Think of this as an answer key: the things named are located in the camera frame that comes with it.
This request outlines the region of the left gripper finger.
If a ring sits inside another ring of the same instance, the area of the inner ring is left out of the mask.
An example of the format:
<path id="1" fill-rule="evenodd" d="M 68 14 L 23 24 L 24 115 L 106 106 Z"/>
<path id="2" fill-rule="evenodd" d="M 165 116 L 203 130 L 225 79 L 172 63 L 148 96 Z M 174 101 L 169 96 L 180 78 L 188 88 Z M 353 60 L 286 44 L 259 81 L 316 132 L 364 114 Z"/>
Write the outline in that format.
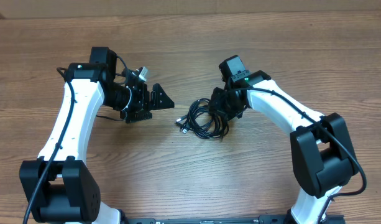
<path id="1" fill-rule="evenodd" d="M 152 119 L 152 113 L 150 111 L 138 111 L 133 113 L 128 113 L 125 121 L 126 123 L 135 123 L 138 121 Z"/>
<path id="2" fill-rule="evenodd" d="M 174 107 L 175 103 L 164 92 L 161 85 L 159 83 L 154 84 L 150 93 L 150 110 L 164 110 Z"/>

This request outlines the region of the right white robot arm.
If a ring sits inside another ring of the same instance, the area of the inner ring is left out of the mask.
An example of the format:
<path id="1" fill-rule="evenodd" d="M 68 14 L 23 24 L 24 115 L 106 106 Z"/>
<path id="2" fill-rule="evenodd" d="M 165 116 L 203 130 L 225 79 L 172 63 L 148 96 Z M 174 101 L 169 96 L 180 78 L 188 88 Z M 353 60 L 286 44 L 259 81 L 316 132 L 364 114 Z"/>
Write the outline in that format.
<path id="1" fill-rule="evenodd" d="M 326 212 L 336 197 L 361 194 L 367 186 L 346 122 L 324 115 L 285 93 L 265 72 L 250 72 L 238 55 L 219 64 L 224 88 L 215 88 L 209 112 L 227 131 L 228 121 L 250 108 L 268 117 L 290 138 L 293 173 L 300 186 L 281 223 L 344 223 Z"/>

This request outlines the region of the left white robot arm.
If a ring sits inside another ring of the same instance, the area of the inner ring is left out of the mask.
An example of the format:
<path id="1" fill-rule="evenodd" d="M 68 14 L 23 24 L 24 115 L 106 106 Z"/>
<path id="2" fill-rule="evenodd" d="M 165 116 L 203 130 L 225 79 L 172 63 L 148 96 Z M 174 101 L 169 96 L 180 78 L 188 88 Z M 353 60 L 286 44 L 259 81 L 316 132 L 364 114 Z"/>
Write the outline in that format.
<path id="1" fill-rule="evenodd" d="M 91 130 L 100 107 L 119 112 L 119 121 L 152 118 L 154 110 L 174 102 L 159 84 L 149 88 L 147 69 L 124 68 L 115 81 L 120 56 L 108 47 L 93 47 L 86 63 L 58 68 L 64 96 L 53 130 L 36 159 L 24 161 L 19 178 L 28 205 L 24 222 L 127 223 L 125 213 L 101 200 L 99 186 L 86 165 Z"/>

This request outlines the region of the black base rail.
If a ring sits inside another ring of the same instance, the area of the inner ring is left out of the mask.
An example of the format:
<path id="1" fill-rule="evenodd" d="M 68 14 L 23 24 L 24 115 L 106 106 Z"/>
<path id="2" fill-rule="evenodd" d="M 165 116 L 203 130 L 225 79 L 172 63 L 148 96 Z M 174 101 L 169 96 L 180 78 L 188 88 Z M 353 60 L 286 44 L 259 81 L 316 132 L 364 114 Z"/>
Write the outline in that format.
<path id="1" fill-rule="evenodd" d="M 260 215 L 252 218 L 126 218 L 125 224 L 289 224 L 296 223 L 289 215 Z"/>

